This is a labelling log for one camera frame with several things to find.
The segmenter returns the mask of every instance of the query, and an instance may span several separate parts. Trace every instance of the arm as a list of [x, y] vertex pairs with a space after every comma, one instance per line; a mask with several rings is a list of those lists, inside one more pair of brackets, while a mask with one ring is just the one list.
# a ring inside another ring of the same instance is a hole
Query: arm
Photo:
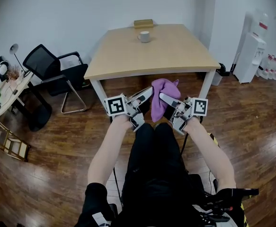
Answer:
[[106, 185], [115, 167], [125, 133], [131, 126], [128, 117], [124, 114], [114, 118], [99, 150], [90, 163], [87, 174], [88, 184]]
[[215, 144], [206, 129], [195, 117], [184, 127], [193, 142], [198, 146], [203, 158], [218, 181], [218, 191], [224, 188], [236, 188], [234, 170], [227, 155]]

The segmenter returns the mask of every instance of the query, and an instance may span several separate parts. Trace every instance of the cable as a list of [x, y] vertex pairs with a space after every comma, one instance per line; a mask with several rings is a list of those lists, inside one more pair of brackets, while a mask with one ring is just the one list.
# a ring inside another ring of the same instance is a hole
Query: cable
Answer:
[[209, 183], [210, 183], [210, 194], [213, 194], [213, 185], [212, 185], [212, 180], [210, 179], [210, 175], [211, 175], [212, 171], [209, 171]]
[[183, 146], [182, 146], [182, 149], [181, 149], [181, 154], [180, 154], [181, 156], [182, 156], [182, 153], [183, 153], [185, 145], [186, 145], [187, 137], [188, 137], [188, 134], [186, 133], [186, 136], [185, 136], [185, 139], [184, 139], [184, 142], [183, 142]]
[[116, 185], [117, 185], [117, 190], [118, 190], [118, 195], [119, 195], [119, 200], [121, 202], [121, 208], [123, 210], [123, 203], [122, 203], [122, 200], [121, 200], [121, 195], [120, 195], [120, 191], [119, 191], [119, 186], [118, 186], [118, 182], [117, 182], [117, 176], [116, 176], [116, 171], [115, 171], [115, 168], [114, 168], [114, 176], [115, 176], [115, 182], [116, 182]]
[[[9, 86], [9, 87], [5, 90], [5, 92], [4, 92], [4, 97], [6, 96], [6, 93], [7, 93], [7, 90], [8, 90], [8, 89], [11, 90], [11, 87]], [[0, 108], [3, 107], [3, 106], [10, 100], [10, 98], [11, 98], [12, 95], [13, 95], [13, 90], [11, 90], [11, 94], [10, 94], [8, 100], [6, 100], [6, 97], [4, 98], [5, 103], [4, 103], [4, 104], [0, 103]]]
[[238, 58], [239, 55], [240, 55], [240, 52], [236, 55], [236, 57], [235, 57], [235, 59], [234, 59], [234, 61], [233, 61], [233, 64], [236, 64], [236, 63], [237, 63], [237, 58]]

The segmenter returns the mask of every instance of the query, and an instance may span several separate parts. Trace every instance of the black office chair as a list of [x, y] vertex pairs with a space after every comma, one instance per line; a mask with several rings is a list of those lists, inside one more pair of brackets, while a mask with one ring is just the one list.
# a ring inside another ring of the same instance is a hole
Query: black office chair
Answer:
[[[75, 55], [79, 58], [81, 65], [71, 67], [65, 70], [60, 69], [60, 59]], [[40, 44], [23, 61], [23, 66], [37, 75], [42, 82], [48, 83], [47, 91], [51, 96], [56, 96], [61, 93], [66, 93], [61, 113], [71, 114], [86, 111], [87, 107], [83, 100], [77, 93], [77, 90], [81, 90], [84, 82], [84, 74], [88, 68], [87, 64], [83, 64], [78, 52], [68, 53], [59, 57], [55, 57], [44, 45]], [[69, 92], [73, 92], [80, 102], [84, 105], [84, 108], [74, 111], [63, 112], [66, 99]]]
[[[7, 60], [5, 60], [5, 59], [3, 58], [3, 56], [0, 56], [0, 65], [6, 65], [7, 69], [9, 69], [9, 67], [10, 67], [9, 62], [8, 62]], [[6, 73], [7, 73], [7, 71], [4, 73], [4, 75], [1, 75], [1, 74], [0, 74], [0, 80], [1, 80], [1, 81], [5, 81], [5, 80], [7, 79], [7, 78], [6, 78]]]

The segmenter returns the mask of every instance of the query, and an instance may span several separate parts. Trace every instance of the black wire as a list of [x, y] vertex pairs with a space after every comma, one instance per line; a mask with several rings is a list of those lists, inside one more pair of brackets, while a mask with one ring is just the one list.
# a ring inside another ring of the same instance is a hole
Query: black wire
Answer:
[[209, 183], [210, 183], [210, 194], [213, 194], [213, 184], [212, 184], [212, 180], [210, 178], [210, 174], [211, 173], [212, 173], [212, 171], [209, 170], [209, 176], [208, 176], [208, 178], [209, 178]]
[[115, 181], [116, 181], [116, 185], [117, 185], [117, 190], [118, 190], [118, 195], [119, 195], [119, 200], [121, 202], [121, 207], [122, 207], [122, 210], [123, 210], [123, 203], [122, 203], [122, 200], [121, 200], [121, 195], [120, 195], [120, 190], [119, 190], [119, 186], [118, 186], [118, 182], [117, 182], [117, 176], [116, 176], [116, 171], [115, 171], [115, 168], [114, 168], [114, 176], [115, 176]]
[[181, 149], [181, 156], [182, 156], [182, 153], [183, 153], [185, 145], [186, 145], [187, 137], [188, 137], [188, 134], [186, 133], [186, 136], [185, 136], [185, 139], [184, 139], [184, 143], [183, 143], [183, 146], [182, 146], [182, 149]]
[[24, 72], [23, 73], [23, 78], [27, 77], [31, 73], [30, 70], [26, 70], [26, 71], [23, 71], [23, 72]]

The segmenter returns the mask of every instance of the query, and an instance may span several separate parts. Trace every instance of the chair leg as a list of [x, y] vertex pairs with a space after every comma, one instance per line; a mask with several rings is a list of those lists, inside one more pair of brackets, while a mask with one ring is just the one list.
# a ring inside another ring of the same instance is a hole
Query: chair leg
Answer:
[[65, 95], [65, 98], [64, 98], [64, 101], [63, 101], [63, 104], [62, 104], [62, 108], [61, 108], [61, 113], [62, 114], [74, 114], [74, 113], [79, 113], [79, 112], [84, 112], [87, 110], [87, 107], [84, 103], [84, 101], [82, 100], [82, 98], [80, 98], [79, 94], [77, 93], [77, 91], [73, 88], [71, 82], [69, 80], [66, 81], [67, 84], [70, 86], [71, 90], [73, 91], [74, 94], [76, 94], [76, 96], [78, 97], [78, 99], [80, 100], [80, 102], [84, 105], [84, 108], [82, 109], [78, 109], [78, 110], [74, 110], [74, 111], [68, 111], [68, 112], [63, 112], [64, 110], [64, 107], [65, 107], [65, 104], [66, 104], [66, 100], [67, 100], [67, 97], [68, 97], [68, 93], [66, 93]]

